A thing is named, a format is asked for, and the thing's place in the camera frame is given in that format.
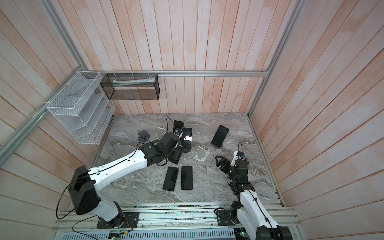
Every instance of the marble tabletop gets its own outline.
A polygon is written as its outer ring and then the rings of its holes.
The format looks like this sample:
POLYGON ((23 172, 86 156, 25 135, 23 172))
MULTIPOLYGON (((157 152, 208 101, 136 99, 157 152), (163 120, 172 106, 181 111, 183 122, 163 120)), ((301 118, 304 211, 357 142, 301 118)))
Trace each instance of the marble tabletop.
MULTIPOLYGON (((233 201, 227 176, 215 165, 215 156, 224 156, 231 160, 238 142, 243 144, 248 165, 248 177, 261 200, 276 199, 276 194, 267 174, 260 150, 256 144, 248 116, 245 113, 194 113, 167 114, 172 120, 184 122, 184 127, 192 128, 192 149, 183 153, 179 164, 168 162, 159 167, 155 164, 134 171, 107 185, 102 191, 102 198, 117 201, 121 206, 137 203, 164 202, 216 202, 233 201), (214 149, 211 140, 219 125, 229 129, 221 149, 214 149), (210 149, 207 159, 200 163, 194 156, 197 147, 210 149), (179 167, 179 173, 173 192, 162 189, 168 167, 179 167), (193 167, 193 190, 181 190, 181 166, 193 167)), ((173 123, 169 120, 169 131, 173 123)), ((156 139, 155 129, 167 126, 165 114, 129 114, 117 115, 114 118, 105 145, 95 166, 103 165, 121 158, 136 148, 138 132, 145 129, 150 134, 150 141, 156 139)))

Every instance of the black wire mesh basket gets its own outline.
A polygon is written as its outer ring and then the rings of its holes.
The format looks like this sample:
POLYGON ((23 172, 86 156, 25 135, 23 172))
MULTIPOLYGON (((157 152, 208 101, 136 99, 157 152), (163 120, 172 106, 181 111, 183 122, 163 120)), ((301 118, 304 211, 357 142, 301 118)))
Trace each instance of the black wire mesh basket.
POLYGON ((157 74, 107 73, 101 87, 109 100, 158 100, 157 74))

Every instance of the wooden wall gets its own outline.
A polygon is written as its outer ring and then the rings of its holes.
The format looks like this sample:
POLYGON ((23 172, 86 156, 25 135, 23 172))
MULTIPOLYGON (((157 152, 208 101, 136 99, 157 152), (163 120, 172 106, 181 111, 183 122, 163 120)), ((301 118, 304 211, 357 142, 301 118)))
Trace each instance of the wooden wall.
POLYGON ((308 239, 384 239, 383 12, 308 1, 252 116, 308 239))
MULTIPOLYGON (((52 0, 88 69, 263 70, 297 0, 52 0)), ((160 78, 117 113, 248 112, 261 78, 160 78)))
MULTIPOLYGON (((38 0, 0 0, 0 144, 77 68, 38 0)), ((58 198, 94 146, 47 116, 0 169, 0 232, 46 239, 58 198)), ((66 193, 59 210, 67 210, 66 193)))

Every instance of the white mesh shelf organizer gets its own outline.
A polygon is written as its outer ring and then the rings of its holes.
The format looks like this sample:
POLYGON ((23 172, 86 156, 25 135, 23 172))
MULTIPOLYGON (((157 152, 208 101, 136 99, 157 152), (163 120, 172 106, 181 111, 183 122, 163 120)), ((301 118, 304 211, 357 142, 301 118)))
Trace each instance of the white mesh shelf organizer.
POLYGON ((100 82, 100 73, 78 72, 47 107, 80 144, 99 144, 115 110, 94 94, 100 82))

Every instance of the phone on stand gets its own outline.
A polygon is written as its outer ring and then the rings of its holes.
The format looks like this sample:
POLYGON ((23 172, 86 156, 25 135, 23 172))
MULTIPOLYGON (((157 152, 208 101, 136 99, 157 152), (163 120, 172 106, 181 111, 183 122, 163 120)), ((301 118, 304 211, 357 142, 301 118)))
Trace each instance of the phone on stand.
POLYGON ((221 145, 224 142, 225 137, 228 134, 229 129, 224 127, 223 125, 220 125, 215 133, 214 138, 212 139, 212 144, 216 147, 220 148, 221 145))
POLYGON ((181 189, 182 190, 192 190, 193 189, 193 177, 192 177, 192 167, 191 166, 181 167, 181 189))
POLYGON ((179 169, 177 167, 168 167, 166 178, 164 179, 163 190, 171 191, 175 190, 175 184, 179 169))
POLYGON ((184 127, 184 122, 178 121, 178 120, 173 121, 173 133, 175 133, 176 135, 180 135, 180 131, 183 127, 184 127))
POLYGON ((183 133, 181 136, 181 146, 183 147, 183 152, 189 152, 192 147, 192 128, 183 127, 181 132, 183 133))

